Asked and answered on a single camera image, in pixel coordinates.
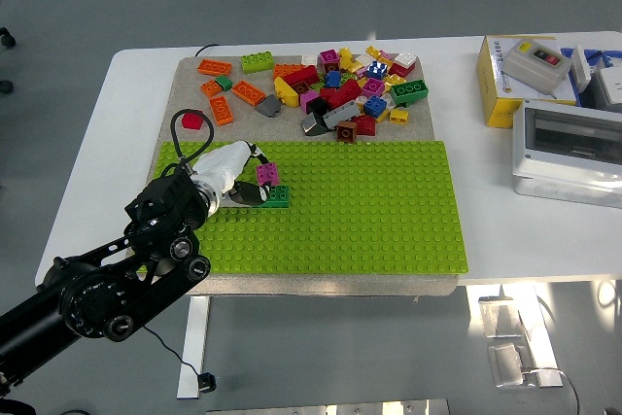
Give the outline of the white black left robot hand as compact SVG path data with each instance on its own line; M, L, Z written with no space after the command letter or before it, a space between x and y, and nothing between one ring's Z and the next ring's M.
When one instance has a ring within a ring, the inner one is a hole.
M192 179L212 216L220 207L261 206L270 195L271 183L237 182L251 158L269 160L255 145L237 141L202 155L192 168Z

